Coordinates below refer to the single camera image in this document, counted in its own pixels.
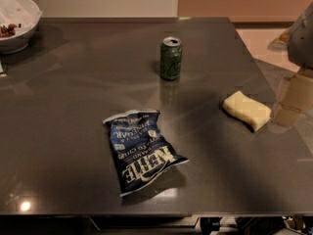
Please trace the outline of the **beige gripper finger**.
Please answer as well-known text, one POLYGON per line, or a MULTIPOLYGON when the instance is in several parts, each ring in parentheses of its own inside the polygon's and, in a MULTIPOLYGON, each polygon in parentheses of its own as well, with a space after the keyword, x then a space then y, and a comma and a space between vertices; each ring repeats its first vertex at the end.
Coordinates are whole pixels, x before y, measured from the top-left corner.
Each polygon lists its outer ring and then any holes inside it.
POLYGON ((273 121, 290 127, 313 106, 313 70, 300 69, 281 81, 274 107, 273 121))

